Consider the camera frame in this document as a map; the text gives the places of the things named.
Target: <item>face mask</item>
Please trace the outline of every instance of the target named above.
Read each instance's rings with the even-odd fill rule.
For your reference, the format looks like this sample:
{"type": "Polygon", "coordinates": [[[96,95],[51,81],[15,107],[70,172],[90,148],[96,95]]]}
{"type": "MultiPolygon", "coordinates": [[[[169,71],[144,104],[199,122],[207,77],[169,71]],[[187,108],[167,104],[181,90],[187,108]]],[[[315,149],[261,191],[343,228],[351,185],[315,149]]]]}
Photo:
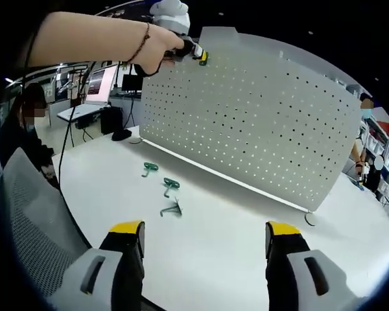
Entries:
{"type": "Polygon", "coordinates": [[[371,116],[371,109],[362,109],[362,119],[369,119],[371,116]]]}

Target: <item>hand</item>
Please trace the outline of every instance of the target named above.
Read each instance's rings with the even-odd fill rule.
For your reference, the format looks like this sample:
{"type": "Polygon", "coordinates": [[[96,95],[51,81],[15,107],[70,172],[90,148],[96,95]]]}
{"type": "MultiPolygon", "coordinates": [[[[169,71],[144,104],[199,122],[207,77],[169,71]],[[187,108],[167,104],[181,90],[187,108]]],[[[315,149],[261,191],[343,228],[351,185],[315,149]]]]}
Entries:
{"type": "MultiPolygon", "coordinates": [[[[147,24],[143,25],[141,40],[143,40],[147,30],[147,24]]],[[[153,24],[150,24],[148,33],[150,37],[145,42],[140,53],[134,58],[133,63],[140,65],[146,74],[151,75],[157,71],[165,51],[182,49],[184,42],[173,32],[153,24]]]]}
{"type": "Polygon", "coordinates": [[[363,161],[357,161],[357,162],[356,162],[356,167],[355,167],[355,169],[356,169],[356,173],[357,173],[358,175],[361,175],[361,174],[362,174],[363,168],[364,168],[364,162],[363,162],[363,161]]]}

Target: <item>computer screen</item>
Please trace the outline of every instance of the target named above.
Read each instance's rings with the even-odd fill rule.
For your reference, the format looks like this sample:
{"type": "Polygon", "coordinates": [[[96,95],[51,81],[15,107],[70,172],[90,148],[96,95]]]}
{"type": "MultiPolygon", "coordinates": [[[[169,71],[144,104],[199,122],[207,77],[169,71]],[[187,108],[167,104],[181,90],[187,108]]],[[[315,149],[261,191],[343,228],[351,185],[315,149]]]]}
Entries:
{"type": "Polygon", "coordinates": [[[143,77],[125,74],[121,91],[141,91],[143,88],[143,77]]]}
{"type": "Polygon", "coordinates": [[[88,104],[106,104],[108,102],[116,70],[117,66],[115,65],[95,71],[91,75],[86,95],[88,104]]]}

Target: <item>ceiling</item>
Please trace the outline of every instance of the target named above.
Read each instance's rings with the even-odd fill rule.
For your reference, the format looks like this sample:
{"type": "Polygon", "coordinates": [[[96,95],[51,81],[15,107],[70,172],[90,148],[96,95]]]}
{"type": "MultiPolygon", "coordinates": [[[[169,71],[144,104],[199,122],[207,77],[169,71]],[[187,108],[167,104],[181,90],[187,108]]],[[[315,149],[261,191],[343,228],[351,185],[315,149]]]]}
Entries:
{"type": "MultiPolygon", "coordinates": [[[[141,19],[153,2],[129,6],[121,17],[141,19]]],[[[189,6],[192,37],[199,36],[203,26],[227,26],[295,45],[352,76],[389,114],[389,6],[382,1],[352,1],[350,5],[336,1],[183,2],[189,6]]],[[[71,1],[65,9],[96,14],[122,3],[71,1]]]]}

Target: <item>bracelet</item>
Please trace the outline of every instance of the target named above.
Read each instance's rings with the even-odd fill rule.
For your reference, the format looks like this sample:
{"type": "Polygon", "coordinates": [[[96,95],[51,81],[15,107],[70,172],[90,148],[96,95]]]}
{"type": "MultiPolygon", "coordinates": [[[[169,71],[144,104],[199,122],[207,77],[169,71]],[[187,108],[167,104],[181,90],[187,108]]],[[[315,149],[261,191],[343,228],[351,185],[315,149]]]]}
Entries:
{"type": "Polygon", "coordinates": [[[125,62],[125,65],[127,66],[130,62],[132,62],[134,60],[134,58],[137,57],[137,55],[140,53],[141,49],[143,48],[145,42],[150,38],[150,34],[148,33],[150,30],[150,24],[147,23],[147,30],[145,31],[145,35],[144,35],[144,38],[143,38],[143,41],[141,42],[137,52],[134,53],[134,55],[128,60],[125,62]]]}

